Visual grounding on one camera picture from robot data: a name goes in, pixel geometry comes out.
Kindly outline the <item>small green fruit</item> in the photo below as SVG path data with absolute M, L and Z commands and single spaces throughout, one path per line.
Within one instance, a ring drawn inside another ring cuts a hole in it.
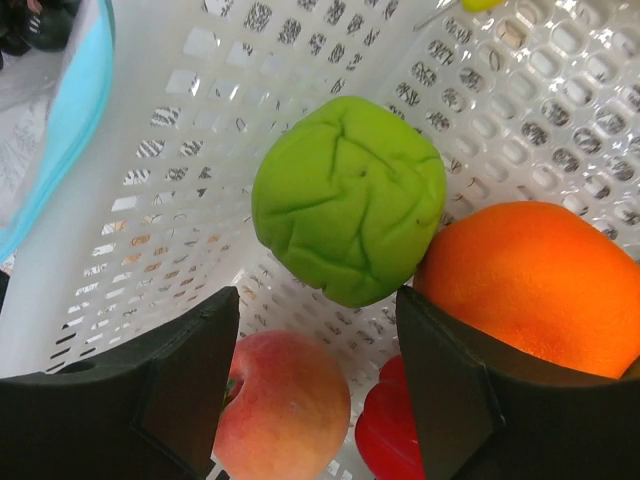
M 366 99 L 343 96 L 268 151 L 252 220 L 259 242 L 294 276 L 358 308 L 414 274 L 445 197 L 441 156 L 424 136 Z

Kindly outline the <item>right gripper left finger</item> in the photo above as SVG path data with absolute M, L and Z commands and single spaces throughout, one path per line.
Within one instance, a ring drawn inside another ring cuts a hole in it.
M 2 380 L 2 478 L 206 478 L 238 327 L 224 287 L 55 374 Z

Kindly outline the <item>red bell pepper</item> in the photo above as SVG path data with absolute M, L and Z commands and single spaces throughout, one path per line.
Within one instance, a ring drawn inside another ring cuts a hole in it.
M 355 441 L 377 479 L 425 479 L 401 356 L 391 358 L 381 368 L 356 422 Z

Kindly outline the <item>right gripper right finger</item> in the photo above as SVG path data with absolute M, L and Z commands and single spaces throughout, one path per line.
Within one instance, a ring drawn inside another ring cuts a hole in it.
M 638 478 L 637 379 L 525 354 L 407 286 L 396 320 L 427 478 Z

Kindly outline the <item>peach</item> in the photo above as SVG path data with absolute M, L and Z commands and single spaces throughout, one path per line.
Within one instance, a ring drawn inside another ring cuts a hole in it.
M 236 343 L 213 453 L 233 479 L 315 479 L 346 437 L 345 376 L 316 340 L 287 330 Z

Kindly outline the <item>black grape bunch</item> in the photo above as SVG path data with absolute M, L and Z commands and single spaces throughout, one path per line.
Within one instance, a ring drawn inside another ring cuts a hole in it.
M 63 51 L 80 6 L 79 0 L 1 0 L 1 68 L 7 56 Z

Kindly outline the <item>clear zip top bag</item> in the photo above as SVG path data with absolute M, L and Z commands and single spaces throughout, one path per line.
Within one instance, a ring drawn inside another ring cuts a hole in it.
M 1 139 L 3 259 L 93 137 L 112 86 L 114 40 L 111 2 L 84 1 L 61 52 L 30 52 L 2 74 L 1 114 L 17 121 Z

